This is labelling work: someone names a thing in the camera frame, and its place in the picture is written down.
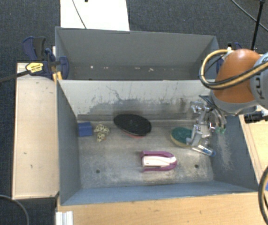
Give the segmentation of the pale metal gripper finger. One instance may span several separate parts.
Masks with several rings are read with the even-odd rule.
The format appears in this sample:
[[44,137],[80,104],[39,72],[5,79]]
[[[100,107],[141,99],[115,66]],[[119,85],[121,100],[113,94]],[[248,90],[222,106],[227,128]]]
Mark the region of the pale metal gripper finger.
[[198,125],[193,125],[191,136],[186,138],[186,144],[191,147],[196,147],[198,144]]
[[216,152],[212,148],[203,146],[201,144],[198,144],[197,146],[192,146],[191,149],[209,157],[214,157],[216,155]]

